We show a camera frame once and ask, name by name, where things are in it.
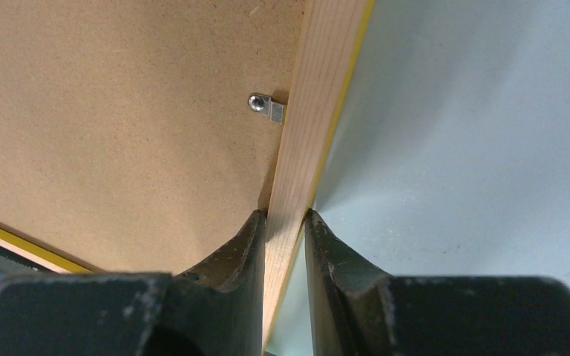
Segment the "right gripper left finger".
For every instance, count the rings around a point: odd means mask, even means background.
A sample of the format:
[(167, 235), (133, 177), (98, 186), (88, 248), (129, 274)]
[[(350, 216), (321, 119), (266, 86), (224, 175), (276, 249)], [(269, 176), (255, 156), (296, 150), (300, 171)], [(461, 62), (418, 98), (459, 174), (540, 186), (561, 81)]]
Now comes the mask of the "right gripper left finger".
[(266, 214), (184, 272), (0, 278), (0, 355), (259, 355)]

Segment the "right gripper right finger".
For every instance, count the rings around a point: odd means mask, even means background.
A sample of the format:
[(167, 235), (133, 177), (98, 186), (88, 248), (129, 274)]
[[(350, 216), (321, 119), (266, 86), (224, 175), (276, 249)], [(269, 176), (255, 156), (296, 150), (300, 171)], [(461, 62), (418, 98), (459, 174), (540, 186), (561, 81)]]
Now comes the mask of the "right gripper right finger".
[(570, 355), (570, 289), (548, 277), (393, 276), (304, 218), (316, 355)]

